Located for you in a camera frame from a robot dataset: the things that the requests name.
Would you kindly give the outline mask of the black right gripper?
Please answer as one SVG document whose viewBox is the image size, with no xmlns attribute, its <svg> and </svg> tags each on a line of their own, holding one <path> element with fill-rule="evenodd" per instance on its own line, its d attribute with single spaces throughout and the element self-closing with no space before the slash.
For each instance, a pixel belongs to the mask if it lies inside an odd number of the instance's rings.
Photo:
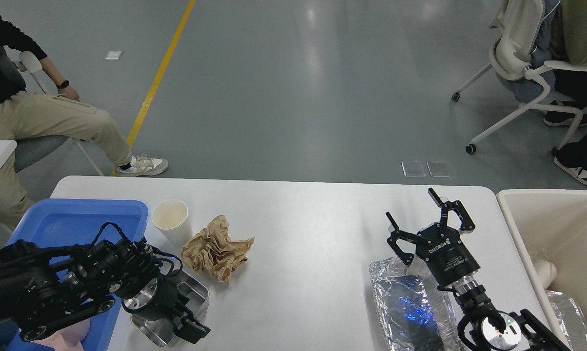
<svg viewBox="0 0 587 351">
<path fill-rule="evenodd" d="M 441 210 L 440 222 L 431 224 L 416 235 L 402 231 L 393 216 L 386 212 L 392 228 L 387 244 L 406 266 L 412 264 L 415 255 L 405 253 L 397 242 L 404 240 L 415 244 L 416 255 L 426 262 L 438 285 L 446 288 L 481 268 L 459 237 L 463 233 L 472 233 L 475 224 L 460 200 L 442 200 L 433 188 L 428 189 L 428 194 Z M 456 213 L 461 220 L 458 230 L 448 227 L 449 212 Z"/>
</svg>

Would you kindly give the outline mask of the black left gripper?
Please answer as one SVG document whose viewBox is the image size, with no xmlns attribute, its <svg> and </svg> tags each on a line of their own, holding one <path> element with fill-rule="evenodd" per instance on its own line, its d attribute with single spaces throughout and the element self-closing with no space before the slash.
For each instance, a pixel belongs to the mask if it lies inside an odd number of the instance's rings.
<svg viewBox="0 0 587 351">
<path fill-rule="evenodd" d="M 175 336 L 197 344 L 211 329 L 187 307 L 189 298 L 177 294 L 177 285 L 170 278 L 153 278 L 137 295 L 122 300 L 122 308 L 147 321 L 172 318 Z"/>
</svg>

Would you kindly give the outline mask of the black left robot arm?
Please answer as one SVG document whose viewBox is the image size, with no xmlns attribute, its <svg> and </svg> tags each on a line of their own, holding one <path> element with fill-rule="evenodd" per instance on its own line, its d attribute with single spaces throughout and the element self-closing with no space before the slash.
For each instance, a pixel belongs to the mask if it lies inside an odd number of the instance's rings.
<svg viewBox="0 0 587 351">
<path fill-rule="evenodd" d="M 148 321 L 171 322 L 173 333 L 196 344 L 211 331 L 189 309 L 189 297 L 174 282 L 182 260 L 150 245 L 130 241 L 119 225 L 118 242 L 38 247 L 17 240 L 0 249 L 0 322 L 12 320 L 20 339 L 32 342 L 111 309 Z"/>
</svg>

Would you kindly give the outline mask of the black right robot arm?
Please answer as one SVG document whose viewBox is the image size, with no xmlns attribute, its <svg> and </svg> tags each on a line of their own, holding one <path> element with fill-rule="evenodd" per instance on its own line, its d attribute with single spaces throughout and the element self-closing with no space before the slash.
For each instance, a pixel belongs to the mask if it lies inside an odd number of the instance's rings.
<svg viewBox="0 0 587 351">
<path fill-rule="evenodd" d="M 475 224 L 460 200 L 450 201 L 429 188 L 440 209 L 440 220 L 417 233 L 400 229 L 393 216 L 387 244 L 401 262 L 410 266 L 416 257 L 425 262 L 441 292 L 452 293 L 463 317 L 458 337 L 472 351 L 511 351 L 527 340 L 530 351 L 567 351 L 568 346 L 527 309 L 504 312 L 497 309 L 478 284 L 474 274 L 480 265 L 461 236 L 472 233 Z"/>
</svg>

